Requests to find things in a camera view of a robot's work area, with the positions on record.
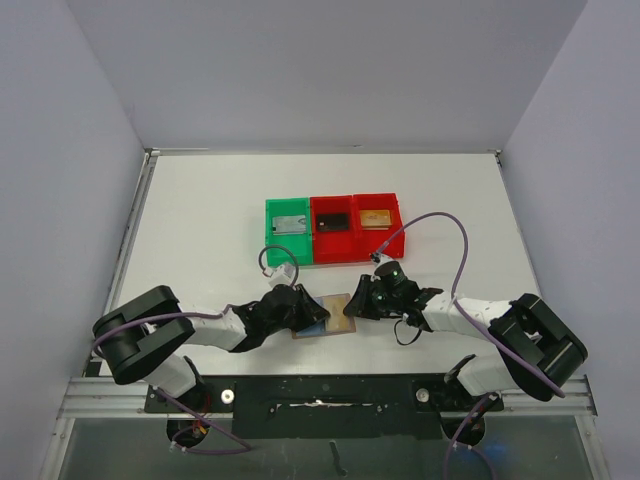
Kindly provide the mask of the red plastic double bin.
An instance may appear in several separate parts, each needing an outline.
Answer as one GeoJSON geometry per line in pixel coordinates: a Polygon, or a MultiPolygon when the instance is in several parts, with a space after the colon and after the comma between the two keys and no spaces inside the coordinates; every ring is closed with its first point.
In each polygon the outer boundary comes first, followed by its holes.
{"type": "Polygon", "coordinates": [[[370,259],[384,242],[384,252],[401,258],[405,251],[405,235],[400,205],[394,193],[361,193],[341,196],[316,196],[310,199],[313,261],[316,264],[355,263],[370,259]],[[388,209],[393,225],[388,230],[363,230],[360,210],[388,209]],[[318,232],[316,216],[322,213],[346,212],[350,217],[348,231],[318,232]]]}

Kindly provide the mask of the green plastic bin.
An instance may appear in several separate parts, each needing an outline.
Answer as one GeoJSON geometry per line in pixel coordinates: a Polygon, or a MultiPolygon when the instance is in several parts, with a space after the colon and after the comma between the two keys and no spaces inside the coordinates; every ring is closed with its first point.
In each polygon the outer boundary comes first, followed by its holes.
{"type": "Polygon", "coordinates": [[[313,263],[311,208],[308,197],[265,201],[265,244],[286,248],[301,266],[313,263]]]}

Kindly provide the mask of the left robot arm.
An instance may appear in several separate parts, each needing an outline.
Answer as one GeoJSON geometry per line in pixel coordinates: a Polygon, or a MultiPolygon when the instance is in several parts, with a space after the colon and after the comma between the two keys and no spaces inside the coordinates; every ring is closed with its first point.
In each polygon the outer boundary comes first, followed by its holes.
{"type": "Polygon", "coordinates": [[[179,398],[200,383],[192,362],[176,354],[182,345],[245,353],[282,330],[298,333],[329,318],[301,285],[280,284],[220,312],[183,311],[171,288],[160,285],[97,320],[93,350],[116,384],[144,381],[179,398]]]}

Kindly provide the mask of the brown leather card holder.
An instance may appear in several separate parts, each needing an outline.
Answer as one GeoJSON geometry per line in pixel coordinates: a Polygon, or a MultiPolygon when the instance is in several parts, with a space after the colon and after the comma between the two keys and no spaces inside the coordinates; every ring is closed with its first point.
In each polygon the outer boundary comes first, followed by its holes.
{"type": "Polygon", "coordinates": [[[348,293],[333,294],[315,297],[314,300],[330,313],[328,319],[313,325],[301,332],[293,332],[294,340],[326,337],[356,332],[356,323],[353,317],[348,317],[343,310],[351,300],[348,293]]]}

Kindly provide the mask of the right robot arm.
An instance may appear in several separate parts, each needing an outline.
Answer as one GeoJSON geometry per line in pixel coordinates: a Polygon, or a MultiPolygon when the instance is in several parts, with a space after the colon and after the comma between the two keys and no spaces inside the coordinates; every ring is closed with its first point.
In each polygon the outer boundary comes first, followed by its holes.
{"type": "Polygon", "coordinates": [[[469,354],[445,374],[445,382],[471,398],[520,389],[547,402],[588,358],[576,334],[538,296],[511,301],[460,298],[421,288],[400,264],[388,260],[360,277],[344,314],[369,320],[395,318],[420,332],[454,333],[491,343],[497,353],[469,354]]]}

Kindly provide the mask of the blue credit card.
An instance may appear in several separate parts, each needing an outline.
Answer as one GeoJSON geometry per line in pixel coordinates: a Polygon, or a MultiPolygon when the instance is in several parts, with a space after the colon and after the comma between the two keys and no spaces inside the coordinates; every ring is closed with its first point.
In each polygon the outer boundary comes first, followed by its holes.
{"type": "Polygon", "coordinates": [[[314,297],[313,301],[317,307],[311,308],[311,317],[313,322],[299,332],[293,332],[294,338],[307,338],[314,336],[322,336],[326,333],[326,322],[330,319],[331,313],[325,308],[323,297],[314,297]]]}

